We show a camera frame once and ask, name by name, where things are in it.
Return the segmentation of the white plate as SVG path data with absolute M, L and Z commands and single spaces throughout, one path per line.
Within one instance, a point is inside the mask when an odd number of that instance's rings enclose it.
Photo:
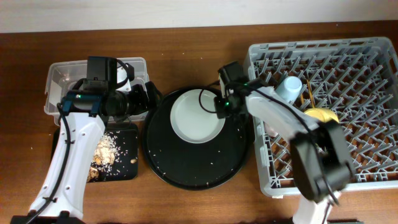
M 170 111 L 170 123 L 176 135 L 193 144 L 203 144 L 214 139 L 226 121 L 200 106 L 200 92 L 201 89 L 193 89 L 183 93 L 175 100 Z

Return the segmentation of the blue cup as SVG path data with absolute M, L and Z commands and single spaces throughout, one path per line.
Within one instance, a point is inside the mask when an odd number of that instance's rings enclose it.
M 298 77 L 288 76 L 276 88 L 275 92 L 286 102 L 292 104 L 299 97 L 302 82 Z

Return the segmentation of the yellow bowl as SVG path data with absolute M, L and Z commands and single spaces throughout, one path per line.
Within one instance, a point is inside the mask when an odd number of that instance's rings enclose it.
M 316 118 L 324 123 L 328 121 L 336 121 L 339 123 L 337 115 L 328 108 L 310 108 L 304 112 L 306 115 Z

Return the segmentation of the pink cup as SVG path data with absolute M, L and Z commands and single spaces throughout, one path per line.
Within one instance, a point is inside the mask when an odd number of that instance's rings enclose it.
M 272 138 L 278 135 L 278 133 L 273 128 L 271 128 L 267 123 L 264 124 L 264 130 Z

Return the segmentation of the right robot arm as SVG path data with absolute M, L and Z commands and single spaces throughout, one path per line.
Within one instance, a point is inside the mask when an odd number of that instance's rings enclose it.
M 322 122 L 283 100 L 260 78 L 250 80 L 238 62 L 218 70 L 218 118 L 247 115 L 268 124 L 289 144 L 294 182 L 301 193 L 292 223 L 326 223 L 356 171 L 342 127 Z

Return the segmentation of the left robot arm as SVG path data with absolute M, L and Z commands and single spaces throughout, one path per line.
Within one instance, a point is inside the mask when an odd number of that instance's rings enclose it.
M 82 223 L 86 178 L 110 118 L 124 121 L 160 105 L 152 82 L 126 88 L 132 65 L 118 58 L 90 56 L 86 76 L 57 103 L 60 133 L 44 184 L 27 215 L 11 223 Z

